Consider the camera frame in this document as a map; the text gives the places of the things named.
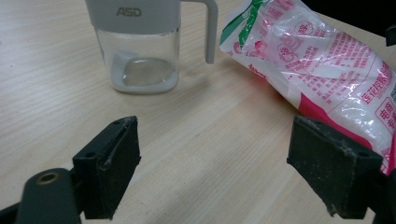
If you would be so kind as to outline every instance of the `wooden table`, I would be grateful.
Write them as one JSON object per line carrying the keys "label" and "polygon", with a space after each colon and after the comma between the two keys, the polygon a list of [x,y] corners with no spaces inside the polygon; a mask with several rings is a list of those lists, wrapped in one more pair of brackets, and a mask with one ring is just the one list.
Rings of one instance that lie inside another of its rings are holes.
{"label": "wooden table", "polygon": [[[288,164],[298,111],[264,79],[216,51],[204,59],[205,6],[182,3],[180,79],[165,94],[114,91],[81,0],[0,3],[0,208],[108,123],[136,115],[142,161],[112,220],[84,223],[371,223],[330,217]],[[218,0],[224,18],[241,1]],[[396,48],[340,21],[396,70]]]}

